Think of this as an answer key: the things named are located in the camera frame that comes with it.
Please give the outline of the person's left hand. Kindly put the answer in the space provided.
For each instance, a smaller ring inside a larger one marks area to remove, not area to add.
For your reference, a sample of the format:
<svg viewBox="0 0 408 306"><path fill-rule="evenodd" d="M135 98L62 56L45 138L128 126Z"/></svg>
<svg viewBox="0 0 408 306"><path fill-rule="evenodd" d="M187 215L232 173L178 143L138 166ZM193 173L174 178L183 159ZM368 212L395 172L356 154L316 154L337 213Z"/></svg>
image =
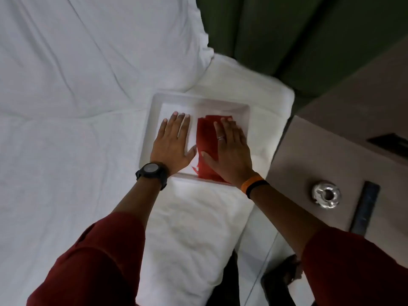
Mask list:
<svg viewBox="0 0 408 306"><path fill-rule="evenodd" d="M168 120L166 127L166 137L157 141L155 139L152 152L150 154L150 162L164 164L169 170L170 176L178 173L186 168L189 164L184 164L184 156L188 152L186 150L186 140L190 127L191 116L185 114L178 137L171 138L171 126L173 123L173 115L180 114L174 112Z"/></svg>

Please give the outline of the person's right hand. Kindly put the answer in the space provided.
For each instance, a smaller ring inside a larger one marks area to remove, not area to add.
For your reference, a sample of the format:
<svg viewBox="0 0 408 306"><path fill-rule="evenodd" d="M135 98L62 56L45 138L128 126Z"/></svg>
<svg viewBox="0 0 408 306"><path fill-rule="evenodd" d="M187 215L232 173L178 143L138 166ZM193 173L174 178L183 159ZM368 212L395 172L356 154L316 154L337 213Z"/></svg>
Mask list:
<svg viewBox="0 0 408 306"><path fill-rule="evenodd" d="M232 120L232 143L229 146L220 144L222 125L214 122L218 140L218 162L220 164L220 171L216 173L227 183L240 189L244 181L258 173L252 169L249 147L236 145L236 121L232 118L228 119Z"/></svg>

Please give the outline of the red cloth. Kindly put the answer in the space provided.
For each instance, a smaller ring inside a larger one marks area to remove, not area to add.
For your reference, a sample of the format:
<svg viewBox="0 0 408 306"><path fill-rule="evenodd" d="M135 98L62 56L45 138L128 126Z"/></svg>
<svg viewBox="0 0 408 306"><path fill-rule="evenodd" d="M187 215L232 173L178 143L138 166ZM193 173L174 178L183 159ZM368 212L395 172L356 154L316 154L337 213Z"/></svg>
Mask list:
<svg viewBox="0 0 408 306"><path fill-rule="evenodd" d="M222 125L222 118L232 118L232 116L206 115L197 121L196 147L198 164L192 165L193 170L200 179L226 183L203 159L201 152L209 154L212 159L218 161L218 140L214 127L214 122Z"/></svg>

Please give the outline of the white square tray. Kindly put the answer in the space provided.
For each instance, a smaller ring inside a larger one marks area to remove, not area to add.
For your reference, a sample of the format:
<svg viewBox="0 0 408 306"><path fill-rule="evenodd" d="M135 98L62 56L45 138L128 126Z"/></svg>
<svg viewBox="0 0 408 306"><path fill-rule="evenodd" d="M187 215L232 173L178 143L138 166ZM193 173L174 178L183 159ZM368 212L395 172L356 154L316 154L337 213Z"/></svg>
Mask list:
<svg viewBox="0 0 408 306"><path fill-rule="evenodd" d="M161 122L164 118L169 118L174 111L191 116L186 138L186 150L196 144L198 118L204 118L206 115L232 116L247 134L251 113L247 104L179 92L158 92L152 97L145 122L145 134L139 151L138 169L150 162L150 153Z"/></svg>

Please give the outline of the person's left forearm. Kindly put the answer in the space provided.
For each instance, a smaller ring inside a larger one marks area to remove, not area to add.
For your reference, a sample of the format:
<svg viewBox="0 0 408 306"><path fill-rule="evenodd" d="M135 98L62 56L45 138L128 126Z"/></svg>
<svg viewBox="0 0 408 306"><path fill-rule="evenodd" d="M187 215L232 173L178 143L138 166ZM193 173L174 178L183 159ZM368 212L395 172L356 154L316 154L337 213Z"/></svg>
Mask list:
<svg viewBox="0 0 408 306"><path fill-rule="evenodd" d="M157 178L140 177L112 213L127 213L137 218L146 229L150 213L161 191Z"/></svg>

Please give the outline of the person's right forearm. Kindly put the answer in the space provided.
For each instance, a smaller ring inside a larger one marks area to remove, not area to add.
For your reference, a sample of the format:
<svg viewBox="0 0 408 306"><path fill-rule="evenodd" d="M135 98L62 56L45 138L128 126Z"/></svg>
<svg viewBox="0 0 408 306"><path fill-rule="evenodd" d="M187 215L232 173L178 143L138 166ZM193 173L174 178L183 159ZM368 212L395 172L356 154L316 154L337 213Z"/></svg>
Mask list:
<svg viewBox="0 0 408 306"><path fill-rule="evenodd" d="M299 258L312 237L328 227L268 184L254 188L250 198Z"/></svg>

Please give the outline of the black wristwatch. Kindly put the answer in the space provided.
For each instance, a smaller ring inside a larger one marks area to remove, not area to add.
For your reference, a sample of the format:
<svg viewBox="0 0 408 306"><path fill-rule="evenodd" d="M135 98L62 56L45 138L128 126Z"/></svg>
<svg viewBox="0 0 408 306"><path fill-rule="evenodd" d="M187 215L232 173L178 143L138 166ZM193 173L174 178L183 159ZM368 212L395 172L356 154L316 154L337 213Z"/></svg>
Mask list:
<svg viewBox="0 0 408 306"><path fill-rule="evenodd" d="M170 177L169 170L164 164L150 162L142 166L136 173L136 180L141 177L148 179L157 179L161 184L161 191L167 186L168 178Z"/></svg>

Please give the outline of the orange wristband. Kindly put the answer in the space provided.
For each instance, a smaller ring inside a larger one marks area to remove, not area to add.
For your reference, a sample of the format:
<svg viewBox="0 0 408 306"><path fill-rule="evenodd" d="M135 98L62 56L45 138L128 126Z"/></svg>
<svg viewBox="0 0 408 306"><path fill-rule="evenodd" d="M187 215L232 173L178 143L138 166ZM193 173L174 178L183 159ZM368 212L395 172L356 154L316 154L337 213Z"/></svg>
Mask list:
<svg viewBox="0 0 408 306"><path fill-rule="evenodd" d="M240 190L242 191L242 193L247 195L247 190L250 188L250 186L259 181L265 180L259 174L253 175L252 177L250 177L249 179L242 183L242 185L240 186Z"/></svg>

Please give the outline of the white folded towel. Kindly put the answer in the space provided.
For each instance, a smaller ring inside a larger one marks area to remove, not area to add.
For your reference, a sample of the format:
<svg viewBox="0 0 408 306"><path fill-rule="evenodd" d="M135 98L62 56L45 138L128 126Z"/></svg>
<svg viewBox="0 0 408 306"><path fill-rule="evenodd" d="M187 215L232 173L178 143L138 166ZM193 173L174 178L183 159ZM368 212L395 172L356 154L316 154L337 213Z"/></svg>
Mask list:
<svg viewBox="0 0 408 306"><path fill-rule="evenodd" d="M215 54L201 80L186 94L247 104L246 134L253 168L266 177L291 115L294 92L279 80ZM142 306L205 305L237 247L238 266L247 271L247 222L252 201L226 183L203 180L192 168L171 177L150 215L136 302Z"/></svg>

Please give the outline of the beige nightstand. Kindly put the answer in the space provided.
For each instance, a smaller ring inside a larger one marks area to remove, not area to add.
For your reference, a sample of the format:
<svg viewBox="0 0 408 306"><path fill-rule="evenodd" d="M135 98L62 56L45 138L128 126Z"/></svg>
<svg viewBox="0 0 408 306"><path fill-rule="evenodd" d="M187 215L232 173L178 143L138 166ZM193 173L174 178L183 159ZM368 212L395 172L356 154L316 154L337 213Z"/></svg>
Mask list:
<svg viewBox="0 0 408 306"><path fill-rule="evenodd" d="M327 225L344 231L351 225L364 182L380 185L365 237L408 268L408 167L295 117L267 180ZM337 207L323 209L312 202L311 188L321 180L338 186Z"/></svg>

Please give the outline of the silver round ashtray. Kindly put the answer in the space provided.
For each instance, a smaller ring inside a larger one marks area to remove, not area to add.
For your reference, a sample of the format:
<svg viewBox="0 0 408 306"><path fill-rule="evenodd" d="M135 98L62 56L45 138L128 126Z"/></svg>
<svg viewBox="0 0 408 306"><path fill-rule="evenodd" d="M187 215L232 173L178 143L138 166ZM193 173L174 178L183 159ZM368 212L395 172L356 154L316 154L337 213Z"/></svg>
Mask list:
<svg viewBox="0 0 408 306"><path fill-rule="evenodd" d="M333 209L339 205L342 194L337 185L330 181L321 180L313 185L311 197L315 204L323 209Z"/></svg>

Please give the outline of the white bed duvet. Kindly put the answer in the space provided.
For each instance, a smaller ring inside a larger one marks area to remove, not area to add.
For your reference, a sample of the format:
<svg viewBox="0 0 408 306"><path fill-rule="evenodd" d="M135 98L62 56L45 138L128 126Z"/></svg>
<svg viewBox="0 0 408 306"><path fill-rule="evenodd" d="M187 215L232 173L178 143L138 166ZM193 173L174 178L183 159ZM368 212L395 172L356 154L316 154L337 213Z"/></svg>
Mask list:
<svg viewBox="0 0 408 306"><path fill-rule="evenodd" d="M153 95L212 56L196 0L0 0L0 306L112 211Z"/></svg>

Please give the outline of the green padded headboard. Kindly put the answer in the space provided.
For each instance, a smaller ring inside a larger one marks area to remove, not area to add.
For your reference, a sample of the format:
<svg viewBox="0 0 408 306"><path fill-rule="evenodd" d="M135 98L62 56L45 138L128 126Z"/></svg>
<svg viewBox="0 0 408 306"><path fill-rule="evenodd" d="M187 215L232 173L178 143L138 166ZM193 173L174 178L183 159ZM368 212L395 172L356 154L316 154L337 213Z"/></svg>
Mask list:
<svg viewBox="0 0 408 306"><path fill-rule="evenodd" d="M209 47L317 98L408 35L408 0L196 0Z"/></svg>

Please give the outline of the black trousers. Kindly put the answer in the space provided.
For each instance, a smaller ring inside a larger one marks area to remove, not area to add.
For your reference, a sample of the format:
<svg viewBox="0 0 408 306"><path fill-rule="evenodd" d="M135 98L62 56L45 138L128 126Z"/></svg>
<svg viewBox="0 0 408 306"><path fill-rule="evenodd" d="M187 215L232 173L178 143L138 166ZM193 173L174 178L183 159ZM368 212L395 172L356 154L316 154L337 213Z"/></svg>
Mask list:
<svg viewBox="0 0 408 306"><path fill-rule="evenodd" d="M233 250L223 270L222 281L213 289L206 306L240 306L237 258Z"/></svg>

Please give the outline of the black shoe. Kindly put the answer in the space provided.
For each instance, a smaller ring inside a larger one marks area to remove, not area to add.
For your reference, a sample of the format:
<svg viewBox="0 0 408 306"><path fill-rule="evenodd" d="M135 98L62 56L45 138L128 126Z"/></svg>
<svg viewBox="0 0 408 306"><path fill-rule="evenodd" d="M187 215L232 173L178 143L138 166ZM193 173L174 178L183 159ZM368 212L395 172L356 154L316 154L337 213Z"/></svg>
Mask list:
<svg viewBox="0 0 408 306"><path fill-rule="evenodd" d="M296 306L288 286L302 278L303 267L297 255L287 257L276 268L266 272L261 278L261 285L268 306Z"/></svg>

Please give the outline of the dark flat bar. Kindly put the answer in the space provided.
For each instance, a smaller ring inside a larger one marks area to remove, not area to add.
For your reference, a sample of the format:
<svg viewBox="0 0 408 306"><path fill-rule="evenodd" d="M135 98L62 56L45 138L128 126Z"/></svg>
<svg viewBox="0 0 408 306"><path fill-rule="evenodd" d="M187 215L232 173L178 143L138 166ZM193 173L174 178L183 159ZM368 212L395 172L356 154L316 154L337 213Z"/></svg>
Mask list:
<svg viewBox="0 0 408 306"><path fill-rule="evenodd" d="M371 181L364 182L357 206L354 211L354 216L349 227L350 233L363 237L366 235L380 190L380 185Z"/></svg>

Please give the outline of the dark red left sleeve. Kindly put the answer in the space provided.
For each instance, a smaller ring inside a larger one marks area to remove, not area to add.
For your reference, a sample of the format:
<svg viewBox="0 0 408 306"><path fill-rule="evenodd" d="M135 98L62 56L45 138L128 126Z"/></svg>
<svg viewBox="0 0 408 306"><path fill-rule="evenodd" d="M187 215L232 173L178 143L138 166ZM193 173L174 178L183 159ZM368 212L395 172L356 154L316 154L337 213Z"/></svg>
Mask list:
<svg viewBox="0 0 408 306"><path fill-rule="evenodd" d="M144 245L145 227L136 216L111 213L56 260L27 306L138 306Z"/></svg>

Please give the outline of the dark red sleeve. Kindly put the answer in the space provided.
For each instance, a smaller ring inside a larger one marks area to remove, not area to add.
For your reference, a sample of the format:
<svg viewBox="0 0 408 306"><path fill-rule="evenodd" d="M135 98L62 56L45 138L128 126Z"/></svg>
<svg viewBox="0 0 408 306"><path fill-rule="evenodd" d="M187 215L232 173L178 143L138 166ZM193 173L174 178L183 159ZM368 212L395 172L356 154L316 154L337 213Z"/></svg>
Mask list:
<svg viewBox="0 0 408 306"><path fill-rule="evenodd" d="M408 268L362 236L322 229L301 262L317 306L408 306Z"/></svg>
<svg viewBox="0 0 408 306"><path fill-rule="evenodd" d="M138 306L144 245L145 227L136 216L111 213L56 260L27 306Z"/></svg>

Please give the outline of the dark red right sleeve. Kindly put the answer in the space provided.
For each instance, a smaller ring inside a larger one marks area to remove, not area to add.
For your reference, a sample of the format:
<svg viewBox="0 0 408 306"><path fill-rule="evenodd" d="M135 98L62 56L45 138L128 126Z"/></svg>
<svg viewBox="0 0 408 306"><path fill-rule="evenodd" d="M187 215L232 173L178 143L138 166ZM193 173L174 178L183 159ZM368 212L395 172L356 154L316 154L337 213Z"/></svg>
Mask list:
<svg viewBox="0 0 408 306"><path fill-rule="evenodd" d="M322 229L301 262L317 306L408 306L408 268L362 236Z"/></svg>

